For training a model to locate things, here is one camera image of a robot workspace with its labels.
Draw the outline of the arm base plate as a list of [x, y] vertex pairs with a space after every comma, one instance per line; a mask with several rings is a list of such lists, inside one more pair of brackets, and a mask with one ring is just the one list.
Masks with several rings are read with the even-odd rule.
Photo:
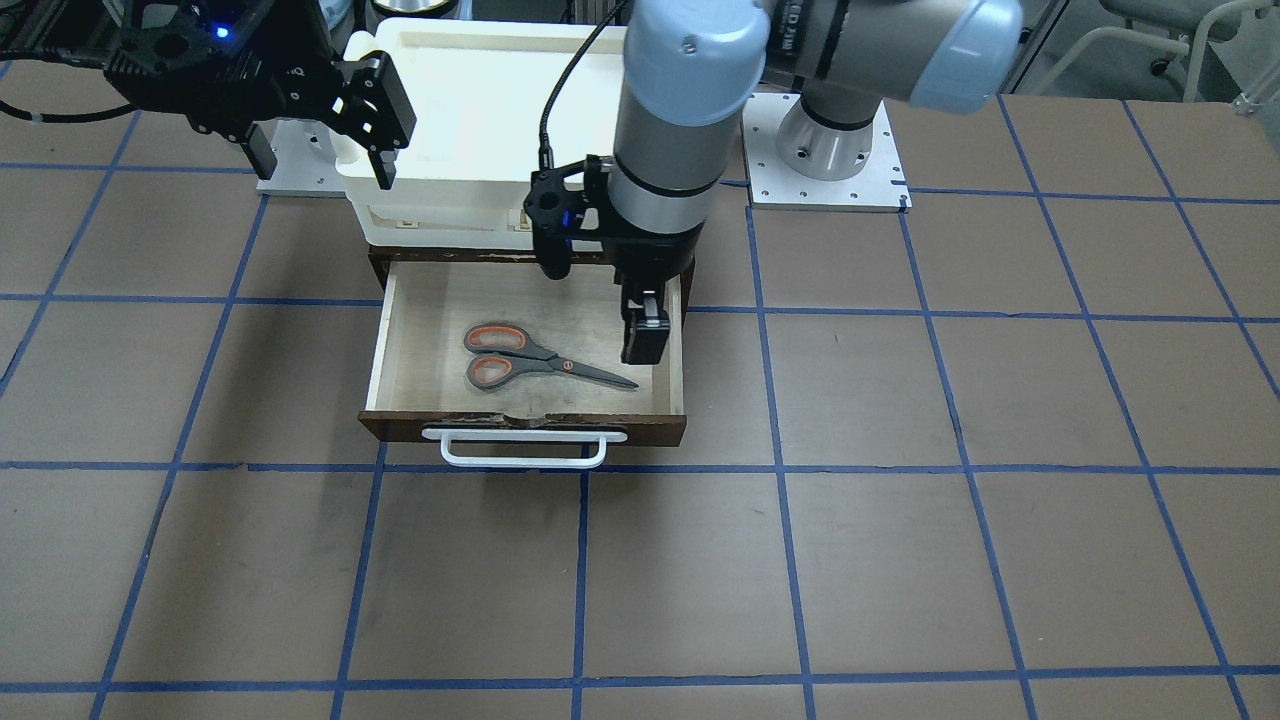
[[315, 120], [279, 119], [271, 131], [276, 169], [260, 179], [257, 191], [266, 196], [343, 199], [330, 131]]
[[751, 204], [800, 211], [908, 211], [913, 206], [884, 105], [860, 129], [831, 129], [799, 94], [754, 94], [742, 110]]

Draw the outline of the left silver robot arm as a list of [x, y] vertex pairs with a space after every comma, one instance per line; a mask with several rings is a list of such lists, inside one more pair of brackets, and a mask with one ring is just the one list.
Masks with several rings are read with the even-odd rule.
[[800, 83], [786, 150], [822, 176], [836, 142], [867, 138], [886, 99], [969, 114], [1018, 53], [1018, 1], [636, 1], [603, 243], [622, 288], [622, 361], [658, 363], [666, 283], [694, 259], [742, 110], [777, 76]]

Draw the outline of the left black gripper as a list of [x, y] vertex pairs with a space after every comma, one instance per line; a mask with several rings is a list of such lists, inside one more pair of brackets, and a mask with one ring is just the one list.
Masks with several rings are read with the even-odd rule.
[[605, 241], [605, 259], [622, 284], [623, 345], [621, 363], [657, 365], [669, 338], [669, 314], [660, 284], [689, 272], [704, 225], [655, 238]]

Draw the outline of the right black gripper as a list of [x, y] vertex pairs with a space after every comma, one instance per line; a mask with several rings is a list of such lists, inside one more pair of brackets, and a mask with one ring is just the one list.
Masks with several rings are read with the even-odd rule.
[[337, 61], [332, 31], [344, 22], [343, 1], [128, 1], [104, 74], [142, 110], [239, 141], [261, 181], [278, 159], [259, 122], [320, 120], [335, 100], [335, 132], [390, 190], [417, 117], [389, 53]]

